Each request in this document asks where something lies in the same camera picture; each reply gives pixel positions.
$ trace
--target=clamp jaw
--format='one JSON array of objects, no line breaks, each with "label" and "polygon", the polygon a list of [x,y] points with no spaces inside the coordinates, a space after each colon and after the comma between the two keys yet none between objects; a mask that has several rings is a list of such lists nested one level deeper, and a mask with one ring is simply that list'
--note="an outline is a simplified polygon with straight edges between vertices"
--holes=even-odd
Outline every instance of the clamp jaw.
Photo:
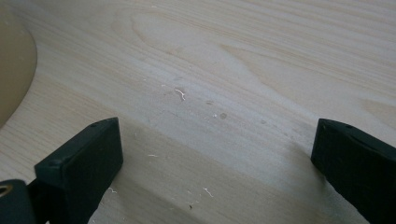
[{"label": "clamp jaw", "polygon": [[0,223],[88,223],[122,162],[118,119],[93,123],[39,162],[29,185],[0,182]]},{"label": "clamp jaw", "polygon": [[320,119],[311,161],[370,223],[396,223],[396,148],[351,125]]}]

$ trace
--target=pine wood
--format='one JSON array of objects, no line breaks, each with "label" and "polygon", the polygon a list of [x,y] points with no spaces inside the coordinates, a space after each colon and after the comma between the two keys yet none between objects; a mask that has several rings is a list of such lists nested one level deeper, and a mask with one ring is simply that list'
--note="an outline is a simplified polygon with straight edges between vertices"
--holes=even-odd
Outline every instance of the pine wood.
[{"label": "pine wood", "polygon": [[119,117],[125,163],[91,223],[366,223],[309,157],[318,118],[396,146],[394,1],[7,4],[38,64],[1,179]]}]

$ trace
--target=wood grain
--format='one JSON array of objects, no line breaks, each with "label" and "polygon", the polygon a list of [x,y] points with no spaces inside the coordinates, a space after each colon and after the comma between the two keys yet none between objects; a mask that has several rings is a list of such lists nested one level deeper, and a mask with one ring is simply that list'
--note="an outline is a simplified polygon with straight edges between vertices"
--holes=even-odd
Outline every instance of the wood grain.
[{"label": "wood grain", "polygon": [[396,146],[394,1],[7,4],[38,66],[1,179],[117,116],[125,163],[91,223],[366,222],[309,157],[318,118]]}]

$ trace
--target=light wood surface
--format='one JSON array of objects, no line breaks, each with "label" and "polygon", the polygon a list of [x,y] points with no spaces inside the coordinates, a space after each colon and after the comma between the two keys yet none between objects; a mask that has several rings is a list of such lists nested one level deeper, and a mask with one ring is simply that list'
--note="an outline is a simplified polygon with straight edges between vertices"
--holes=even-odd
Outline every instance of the light wood surface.
[{"label": "light wood surface", "polygon": [[7,5],[38,64],[1,179],[119,117],[125,162],[91,223],[366,223],[309,157],[318,118],[396,146],[395,1]]}]

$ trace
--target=wooden board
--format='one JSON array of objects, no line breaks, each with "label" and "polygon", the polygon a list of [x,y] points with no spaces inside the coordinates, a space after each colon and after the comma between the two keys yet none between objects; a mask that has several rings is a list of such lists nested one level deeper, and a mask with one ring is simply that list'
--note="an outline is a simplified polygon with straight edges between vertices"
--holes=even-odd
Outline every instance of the wooden board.
[{"label": "wooden board", "polygon": [[91,223],[365,223],[311,164],[318,118],[396,146],[396,3],[7,1],[32,87],[0,178],[120,118],[125,163]]}]

